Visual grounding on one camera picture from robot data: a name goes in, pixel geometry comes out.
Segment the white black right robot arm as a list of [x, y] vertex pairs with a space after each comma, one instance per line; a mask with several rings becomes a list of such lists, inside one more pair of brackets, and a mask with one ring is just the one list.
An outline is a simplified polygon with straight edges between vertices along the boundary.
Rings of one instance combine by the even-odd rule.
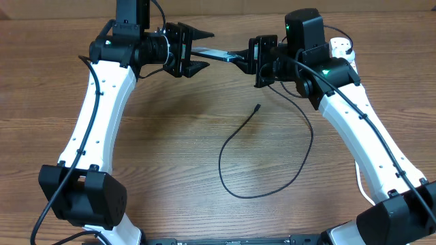
[[358, 75], [354, 45], [342, 33], [326, 39], [315, 8], [285, 16], [285, 43], [276, 35], [250, 39], [232, 62], [256, 76], [258, 88], [294, 82], [302, 98], [338, 131], [369, 187], [372, 206], [319, 235], [290, 243], [409, 244], [435, 232], [435, 184], [401, 152], [378, 119]]

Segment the Samsung Galaxy smartphone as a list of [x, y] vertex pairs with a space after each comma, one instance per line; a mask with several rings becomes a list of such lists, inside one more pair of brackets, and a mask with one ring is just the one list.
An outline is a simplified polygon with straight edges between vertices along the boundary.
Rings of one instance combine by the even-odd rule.
[[224, 50], [217, 50], [205, 47], [193, 47], [191, 49], [191, 54], [195, 56], [200, 56], [208, 59], [213, 59], [217, 61], [223, 61], [231, 63], [235, 60], [240, 59], [240, 56], [233, 54]]

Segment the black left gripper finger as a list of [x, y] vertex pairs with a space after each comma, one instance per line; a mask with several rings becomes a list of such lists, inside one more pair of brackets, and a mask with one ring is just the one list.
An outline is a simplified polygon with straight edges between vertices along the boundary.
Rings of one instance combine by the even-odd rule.
[[182, 22], [179, 22], [178, 25], [186, 32], [186, 36], [190, 40], [206, 39], [215, 36], [214, 33], [208, 31], [201, 31]]
[[191, 78], [209, 65], [209, 63], [204, 61], [190, 61], [188, 66], [185, 68], [185, 77]]

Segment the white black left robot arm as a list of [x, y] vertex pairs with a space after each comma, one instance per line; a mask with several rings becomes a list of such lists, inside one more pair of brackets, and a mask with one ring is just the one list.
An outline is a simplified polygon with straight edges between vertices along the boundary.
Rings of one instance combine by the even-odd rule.
[[72, 136], [57, 164], [43, 165], [38, 176], [48, 201], [45, 211], [103, 244], [146, 242], [126, 214], [126, 188], [112, 176], [114, 142], [140, 70], [158, 64], [176, 78], [190, 78], [206, 67], [190, 59], [191, 47], [210, 33], [181, 22], [165, 22], [152, 32], [150, 6], [150, 1], [117, 1], [115, 18], [82, 58], [89, 82]]

